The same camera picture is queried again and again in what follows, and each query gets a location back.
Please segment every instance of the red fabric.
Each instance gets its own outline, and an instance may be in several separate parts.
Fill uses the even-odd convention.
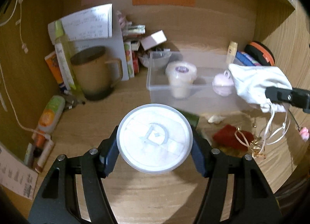
[[[224,128],[220,129],[217,133],[214,134],[213,140],[220,145],[232,147],[234,149],[247,151],[248,148],[241,143],[239,143],[238,139],[235,137],[235,132],[237,128],[231,126],[230,124],[226,125]],[[241,130],[244,134],[245,138],[247,139],[248,143],[250,144],[254,140],[254,136],[251,132]],[[237,136],[239,139],[245,143],[242,135],[238,132]]]

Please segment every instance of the green bottle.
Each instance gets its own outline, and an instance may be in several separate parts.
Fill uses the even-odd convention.
[[[69,46],[69,40],[68,36],[66,36],[64,33],[64,29],[60,20],[55,21],[55,35],[55,51],[64,83],[67,89],[69,85],[70,88],[76,90],[77,80],[70,62],[72,55]]]

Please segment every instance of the white paper card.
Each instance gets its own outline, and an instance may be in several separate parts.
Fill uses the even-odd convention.
[[[33,199],[38,174],[0,143],[0,184],[27,199]]]
[[[70,41],[109,38],[112,36],[112,4],[88,8],[60,19]],[[55,22],[47,26],[52,44],[55,42]]]
[[[129,74],[127,69],[127,61],[124,49],[123,36],[121,34],[121,26],[118,22],[117,15],[115,11],[112,12],[112,22],[113,22],[113,30],[111,38],[100,38],[100,39],[85,39],[78,40],[73,42],[73,46],[75,47],[76,53],[95,46],[105,46],[107,49],[107,55],[112,58],[121,59],[122,68],[123,68],[123,78],[122,81],[129,80]],[[112,80],[115,80],[119,77],[117,64],[109,64]]]

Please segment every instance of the mug handle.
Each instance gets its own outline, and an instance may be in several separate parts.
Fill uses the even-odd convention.
[[[111,84],[111,88],[113,88],[123,78],[123,67],[121,65],[121,59],[119,59],[119,58],[115,58],[115,59],[105,61],[105,64],[110,64],[110,63],[117,63],[118,72],[119,72],[119,77]]]

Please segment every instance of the mug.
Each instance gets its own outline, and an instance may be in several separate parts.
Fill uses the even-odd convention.
[[[106,47],[87,48],[71,57],[73,72],[87,100],[97,101],[107,97],[123,78],[121,60],[109,59]],[[112,82],[108,64],[117,64],[119,77]]]

